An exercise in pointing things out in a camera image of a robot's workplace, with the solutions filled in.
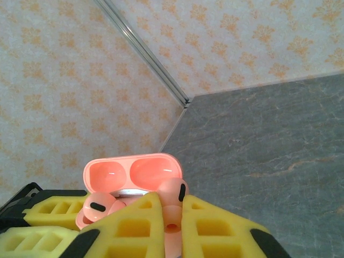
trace wallpaper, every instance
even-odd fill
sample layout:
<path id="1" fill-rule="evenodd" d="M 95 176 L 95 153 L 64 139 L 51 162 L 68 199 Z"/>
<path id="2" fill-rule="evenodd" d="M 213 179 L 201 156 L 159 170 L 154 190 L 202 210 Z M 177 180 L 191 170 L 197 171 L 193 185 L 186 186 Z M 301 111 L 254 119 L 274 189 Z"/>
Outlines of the wallpaper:
<path id="1" fill-rule="evenodd" d="M 92 0 L 0 1 L 0 205 L 87 162 L 159 151 L 182 107 Z"/>
<path id="2" fill-rule="evenodd" d="M 344 0 L 112 1 L 189 97 L 344 70 Z"/>

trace pink earbud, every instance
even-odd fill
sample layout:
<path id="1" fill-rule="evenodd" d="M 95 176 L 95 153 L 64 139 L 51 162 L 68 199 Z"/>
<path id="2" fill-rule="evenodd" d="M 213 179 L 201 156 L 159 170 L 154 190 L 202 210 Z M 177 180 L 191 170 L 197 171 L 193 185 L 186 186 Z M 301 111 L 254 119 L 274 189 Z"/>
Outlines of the pink earbud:
<path id="1" fill-rule="evenodd" d="M 189 194 L 188 184 L 181 178 L 171 178 L 162 182 L 156 192 L 162 206 L 165 232 L 180 231 L 183 200 Z"/>
<path id="2" fill-rule="evenodd" d="M 88 220 L 96 222 L 125 206 L 125 203 L 107 192 L 95 192 L 85 200 L 82 211 Z"/>

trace yellow foam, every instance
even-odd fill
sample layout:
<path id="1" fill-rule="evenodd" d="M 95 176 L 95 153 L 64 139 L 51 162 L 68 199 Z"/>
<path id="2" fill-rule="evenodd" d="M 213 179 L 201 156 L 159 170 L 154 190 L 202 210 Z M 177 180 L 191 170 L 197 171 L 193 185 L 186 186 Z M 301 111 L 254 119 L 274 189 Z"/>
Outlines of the yellow foam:
<path id="1" fill-rule="evenodd" d="M 133 204 L 85 227 L 100 234 L 85 258 L 163 258 L 164 225 L 159 196 L 149 192 Z"/>
<path id="2" fill-rule="evenodd" d="M 195 196 L 183 201 L 183 258 L 266 258 L 250 230 L 269 231 Z"/>
<path id="3" fill-rule="evenodd" d="M 87 197 L 52 196 L 24 210 L 24 219 L 31 226 L 61 226 L 79 231 L 75 218 Z"/>
<path id="4" fill-rule="evenodd" d="M 77 235 L 58 226 L 13 227 L 0 234 L 0 257 L 57 258 Z"/>

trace marble floor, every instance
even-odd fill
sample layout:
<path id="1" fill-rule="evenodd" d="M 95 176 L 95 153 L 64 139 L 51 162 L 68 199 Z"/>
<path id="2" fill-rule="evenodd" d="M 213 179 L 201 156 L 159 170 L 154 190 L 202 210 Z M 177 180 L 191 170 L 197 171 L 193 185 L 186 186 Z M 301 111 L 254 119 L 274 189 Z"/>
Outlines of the marble floor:
<path id="1" fill-rule="evenodd" d="M 292 257 L 344 257 L 344 75 L 198 96 L 163 152 Z"/>

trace orange floral pattern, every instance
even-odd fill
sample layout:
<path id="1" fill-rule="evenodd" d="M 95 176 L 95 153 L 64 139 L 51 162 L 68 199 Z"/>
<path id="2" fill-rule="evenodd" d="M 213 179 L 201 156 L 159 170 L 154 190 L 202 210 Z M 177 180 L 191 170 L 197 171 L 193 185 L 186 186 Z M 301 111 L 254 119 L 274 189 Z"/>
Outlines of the orange floral pattern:
<path id="1" fill-rule="evenodd" d="M 125 0 L 115 4 L 190 97 L 344 69 L 340 50 L 344 0 L 262 3 Z M 138 17 L 145 19 L 149 31 Z M 168 27 L 159 30 L 162 25 Z"/>
<path id="2" fill-rule="evenodd" d="M 0 22 L 0 206 L 32 181 L 84 188 L 92 159 L 160 150 L 182 107 L 93 1 L 0 0 Z"/>

